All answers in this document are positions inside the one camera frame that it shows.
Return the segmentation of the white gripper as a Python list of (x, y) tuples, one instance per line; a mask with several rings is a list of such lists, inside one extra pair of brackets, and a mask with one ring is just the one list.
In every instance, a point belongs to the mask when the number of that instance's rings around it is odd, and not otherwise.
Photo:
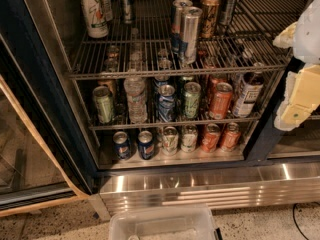
[(278, 48), (293, 46), (294, 57), (306, 64), (286, 77), (284, 100), (274, 119), (278, 130), (291, 131), (303, 123), (320, 105), (320, 0), (313, 0), (299, 20), (273, 40)]

